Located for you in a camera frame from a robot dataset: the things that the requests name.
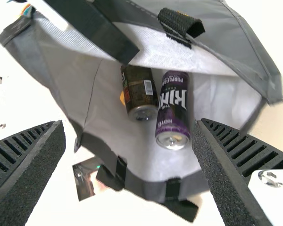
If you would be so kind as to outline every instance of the tote bag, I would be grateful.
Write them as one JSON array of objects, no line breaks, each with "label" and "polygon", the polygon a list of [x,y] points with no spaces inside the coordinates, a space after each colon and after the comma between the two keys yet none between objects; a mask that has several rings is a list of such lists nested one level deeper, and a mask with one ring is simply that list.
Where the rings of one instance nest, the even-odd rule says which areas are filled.
[{"label": "tote bag", "polygon": [[[116,190],[164,203],[208,189],[191,146],[164,149],[155,141],[155,120],[128,119],[119,100],[121,65],[151,68],[158,95],[165,72],[187,72],[191,123],[208,118],[246,133],[266,103],[282,100],[277,67],[222,0],[45,2],[68,21],[66,30],[35,12],[7,27],[0,43],[48,87],[78,146],[104,162],[98,179]],[[194,38],[182,15],[196,18],[192,24],[205,33]]]}]

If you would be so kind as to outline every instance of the purple can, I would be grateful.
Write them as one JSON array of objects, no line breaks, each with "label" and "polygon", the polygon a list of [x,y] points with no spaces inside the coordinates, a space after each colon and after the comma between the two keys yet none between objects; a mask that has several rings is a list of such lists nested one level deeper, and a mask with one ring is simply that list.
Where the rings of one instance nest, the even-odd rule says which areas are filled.
[{"label": "purple can", "polygon": [[155,130],[161,147],[179,150],[190,143],[188,86],[189,75],[185,72],[168,71],[162,78]]}]

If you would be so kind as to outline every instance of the can top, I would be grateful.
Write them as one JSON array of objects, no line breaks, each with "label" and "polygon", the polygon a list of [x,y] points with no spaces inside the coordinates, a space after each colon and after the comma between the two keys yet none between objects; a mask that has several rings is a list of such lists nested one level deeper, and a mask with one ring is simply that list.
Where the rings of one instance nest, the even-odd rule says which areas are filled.
[{"label": "can top", "polygon": [[170,149],[179,150],[189,143],[189,139],[186,135],[179,132],[163,132],[156,136],[156,142],[159,146]]},{"label": "can top", "polygon": [[167,71],[164,76],[163,79],[165,79],[168,76],[173,76],[173,75],[178,75],[178,76],[184,76],[187,79],[189,79],[189,74],[187,72],[178,72],[178,71]]}]

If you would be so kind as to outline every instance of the dark brown can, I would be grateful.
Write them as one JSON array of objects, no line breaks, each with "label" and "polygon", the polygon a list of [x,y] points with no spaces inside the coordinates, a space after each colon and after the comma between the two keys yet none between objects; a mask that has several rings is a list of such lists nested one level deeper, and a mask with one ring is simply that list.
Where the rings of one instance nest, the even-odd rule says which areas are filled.
[{"label": "dark brown can", "polygon": [[131,120],[155,119],[158,97],[150,68],[122,66],[122,82],[125,105]]}]

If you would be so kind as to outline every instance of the energy drink can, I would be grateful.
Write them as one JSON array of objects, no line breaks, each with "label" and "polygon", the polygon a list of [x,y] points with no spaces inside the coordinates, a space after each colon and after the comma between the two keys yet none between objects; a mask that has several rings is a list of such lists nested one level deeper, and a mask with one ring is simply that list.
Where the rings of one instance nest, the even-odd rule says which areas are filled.
[{"label": "energy drink can", "polygon": [[150,68],[122,66],[125,105],[131,120],[145,121],[156,118],[158,97]]},{"label": "energy drink can", "polygon": [[179,150],[190,142],[188,86],[189,75],[185,72],[168,71],[163,76],[155,130],[161,147]]}]

